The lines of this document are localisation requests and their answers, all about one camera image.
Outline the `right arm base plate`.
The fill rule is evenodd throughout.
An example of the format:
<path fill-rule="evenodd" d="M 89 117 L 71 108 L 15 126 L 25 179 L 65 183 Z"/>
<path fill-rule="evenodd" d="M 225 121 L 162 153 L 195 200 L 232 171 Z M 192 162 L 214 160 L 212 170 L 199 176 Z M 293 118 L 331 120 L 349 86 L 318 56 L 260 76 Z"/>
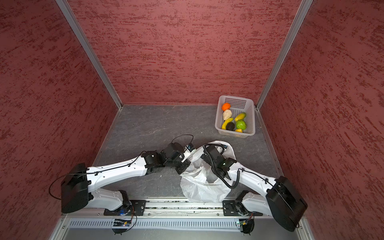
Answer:
<path fill-rule="evenodd" d="M 224 200 L 222 202 L 223 204 L 223 212 L 224 216 L 226 217 L 250 217 L 251 215 L 255 217 L 261 217 L 263 216 L 262 213 L 259 212 L 250 212 L 248 211 L 245 206 L 240 202 L 236 200 Z"/>

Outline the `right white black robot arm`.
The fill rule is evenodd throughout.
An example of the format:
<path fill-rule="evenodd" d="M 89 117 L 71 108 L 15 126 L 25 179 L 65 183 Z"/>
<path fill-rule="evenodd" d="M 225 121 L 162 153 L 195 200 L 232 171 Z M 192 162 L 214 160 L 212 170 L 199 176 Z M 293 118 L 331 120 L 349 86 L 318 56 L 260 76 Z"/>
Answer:
<path fill-rule="evenodd" d="M 223 144 L 205 144 L 201 158 L 229 189 L 235 189 L 238 184 L 242 184 L 263 198 L 258 201 L 253 193 L 241 194 L 238 197 L 238 212 L 258 212 L 272 216 L 285 230 L 294 232 L 308 204 L 292 182 L 284 176 L 277 179 L 264 176 L 246 168 L 233 158 L 224 157 L 227 148 L 228 146 Z"/>

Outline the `yellow banana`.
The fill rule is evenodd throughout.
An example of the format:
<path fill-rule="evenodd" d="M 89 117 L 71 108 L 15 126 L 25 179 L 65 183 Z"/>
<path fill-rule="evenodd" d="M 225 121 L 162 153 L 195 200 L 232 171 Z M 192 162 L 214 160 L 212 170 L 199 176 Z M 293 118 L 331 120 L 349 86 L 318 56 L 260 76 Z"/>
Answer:
<path fill-rule="evenodd" d="M 227 123 L 229 123 L 229 122 L 233 122 L 233 118 L 230 118 L 230 119 L 228 119 L 227 121 L 224 121 L 223 122 L 223 124 L 222 124 L 222 127 L 221 127 L 221 129 L 222 130 L 226 130 L 226 125 L 227 125 Z"/>

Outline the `green custard apple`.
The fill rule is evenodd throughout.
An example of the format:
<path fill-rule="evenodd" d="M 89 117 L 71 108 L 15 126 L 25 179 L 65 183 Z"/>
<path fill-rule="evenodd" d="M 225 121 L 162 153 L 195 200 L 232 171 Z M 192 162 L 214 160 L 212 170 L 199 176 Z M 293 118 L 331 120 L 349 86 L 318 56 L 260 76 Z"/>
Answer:
<path fill-rule="evenodd" d="M 244 120 L 236 121 L 236 130 L 245 131 L 247 128 L 247 124 Z"/>

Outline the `beige potato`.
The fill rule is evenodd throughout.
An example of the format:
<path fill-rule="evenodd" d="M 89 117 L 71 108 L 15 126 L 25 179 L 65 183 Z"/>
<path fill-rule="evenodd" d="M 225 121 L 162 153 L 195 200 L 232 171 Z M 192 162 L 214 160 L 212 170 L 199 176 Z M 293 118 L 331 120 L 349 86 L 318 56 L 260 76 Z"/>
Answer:
<path fill-rule="evenodd" d="M 230 109 L 227 109 L 223 112 L 223 120 L 224 121 L 227 121 L 228 119 L 230 119 L 232 117 L 232 111 Z"/>

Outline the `orange carrot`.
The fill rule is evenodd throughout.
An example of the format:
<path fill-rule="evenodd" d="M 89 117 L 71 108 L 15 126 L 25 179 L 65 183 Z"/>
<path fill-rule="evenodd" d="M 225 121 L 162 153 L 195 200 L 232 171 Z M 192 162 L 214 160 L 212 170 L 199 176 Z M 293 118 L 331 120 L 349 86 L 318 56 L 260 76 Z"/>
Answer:
<path fill-rule="evenodd" d="M 229 110 L 231 108 L 231 105 L 229 103 L 224 103 L 221 107 L 223 111 Z"/>

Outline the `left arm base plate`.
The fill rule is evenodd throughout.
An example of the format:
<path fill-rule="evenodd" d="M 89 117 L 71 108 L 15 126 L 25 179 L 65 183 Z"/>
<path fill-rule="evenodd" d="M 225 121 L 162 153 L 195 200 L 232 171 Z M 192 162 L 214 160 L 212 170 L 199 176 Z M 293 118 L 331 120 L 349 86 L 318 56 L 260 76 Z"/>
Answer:
<path fill-rule="evenodd" d="M 114 211 L 105 209 L 104 216 L 118 216 L 118 217 L 134 217 L 142 216 L 146 207 L 147 201 L 145 200 L 132 200 L 127 204 L 123 204 Z"/>

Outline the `white plastic bag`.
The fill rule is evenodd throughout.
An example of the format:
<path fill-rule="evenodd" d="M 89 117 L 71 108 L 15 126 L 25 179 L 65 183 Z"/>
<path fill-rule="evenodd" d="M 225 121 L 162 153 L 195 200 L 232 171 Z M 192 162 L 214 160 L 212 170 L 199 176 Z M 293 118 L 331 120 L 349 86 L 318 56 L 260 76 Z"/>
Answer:
<path fill-rule="evenodd" d="M 225 157 L 236 159 L 233 147 L 223 141 L 213 141 L 209 145 L 227 145 L 227 150 L 224 152 Z M 188 158 L 191 162 L 189 167 L 181 174 L 181 183 L 184 196 L 190 202 L 204 203 L 219 203 L 222 202 L 231 192 L 232 187 L 237 187 L 239 184 L 238 172 L 235 171 L 235 176 L 217 177 L 211 166 L 203 159 L 203 147 L 196 149 L 196 152 Z"/>

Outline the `dark avocado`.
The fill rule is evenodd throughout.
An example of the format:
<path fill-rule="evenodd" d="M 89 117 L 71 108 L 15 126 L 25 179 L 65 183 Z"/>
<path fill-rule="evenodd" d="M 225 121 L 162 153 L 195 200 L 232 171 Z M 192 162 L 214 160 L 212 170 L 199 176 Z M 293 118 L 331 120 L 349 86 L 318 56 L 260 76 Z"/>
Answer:
<path fill-rule="evenodd" d="M 234 131 L 236 129 L 236 124 L 234 122 L 229 122 L 226 125 L 226 130 L 228 131 Z"/>

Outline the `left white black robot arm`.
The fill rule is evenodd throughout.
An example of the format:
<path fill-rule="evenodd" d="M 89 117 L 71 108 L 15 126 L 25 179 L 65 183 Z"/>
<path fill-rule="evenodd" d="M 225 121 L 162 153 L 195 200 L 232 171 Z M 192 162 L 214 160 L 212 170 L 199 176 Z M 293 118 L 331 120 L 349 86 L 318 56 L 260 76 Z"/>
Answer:
<path fill-rule="evenodd" d="M 84 208 L 105 209 L 120 212 L 128 209 L 131 202 L 126 191 L 109 191 L 104 187 L 115 182 L 174 169 L 180 175 L 190 165 L 190 156 L 196 151 L 193 144 L 183 147 L 179 143 L 167 145 L 160 151 L 143 151 L 137 157 L 124 162 L 86 167 L 84 163 L 74 166 L 62 176 L 61 212 L 74 213 Z"/>

